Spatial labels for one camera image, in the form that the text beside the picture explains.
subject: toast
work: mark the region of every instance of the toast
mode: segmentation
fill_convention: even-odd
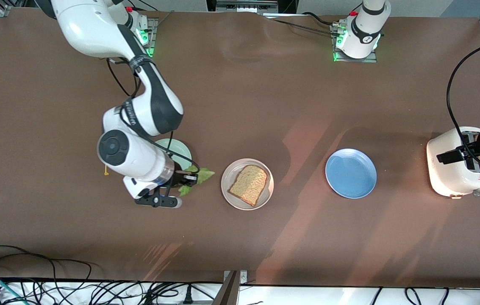
[[[245,203],[255,206],[268,181],[268,174],[255,165],[244,167],[228,192]]]

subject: black connector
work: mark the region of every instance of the black connector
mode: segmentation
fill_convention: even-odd
[[[187,286],[187,293],[185,293],[184,304],[193,304],[193,298],[191,297],[191,284]]]

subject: light green plate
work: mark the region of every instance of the light green plate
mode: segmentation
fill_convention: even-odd
[[[160,146],[167,147],[168,141],[169,139],[160,139],[159,141],[155,141],[155,143],[159,144]],[[170,143],[169,149],[171,151],[174,151],[175,153],[181,154],[191,159],[191,152],[189,151],[187,146],[183,144],[182,141],[172,139],[172,143]],[[172,160],[176,161],[181,166],[181,169],[183,170],[186,170],[189,166],[191,166],[191,162],[185,160],[182,157],[178,157],[176,155],[172,156]]]

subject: white plate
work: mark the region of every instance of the white plate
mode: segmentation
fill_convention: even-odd
[[[155,141],[155,143],[159,144],[160,146],[167,147],[168,146],[168,141],[170,139],[160,139],[159,141]],[[186,156],[187,158],[191,159],[191,152],[187,148],[185,144],[183,144],[182,141],[178,141],[176,139],[172,139],[172,143],[170,143],[170,148],[171,151],[174,151],[175,153],[178,153],[182,156]],[[172,160],[174,160],[176,163],[178,163],[181,166],[181,169],[186,170],[191,166],[191,162],[185,160],[182,157],[178,157],[176,155],[172,156]]]
[[[257,204],[255,206],[251,206],[249,203],[244,202],[242,199],[228,192],[230,187],[232,187],[232,184],[234,184],[234,181],[236,181],[236,177],[238,176],[238,174],[244,167],[248,165],[255,165],[262,168],[263,170],[265,170],[269,177],[266,185],[264,186],[263,192],[261,193],[259,200],[257,200]],[[270,170],[262,162],[255,159],[237,160],[235,162],[232,162],[232,164],[230,164],[228,168],[225,169],[225,172],[223,172],[223,176],[221,177],[221,191],[223,193],[223,196],[228,201],[228,203],[230,203],[231,206],[244,211],[257,210],[259,207],[265,205],[272,196],[272,172],[270,172]]]

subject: plate with bread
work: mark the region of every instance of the plate with bread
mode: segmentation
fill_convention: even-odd
[[[265,205],[273,193],[272,172],[260,161],[240,159],[225,169],[221,191],[235,208],[257,210]]]

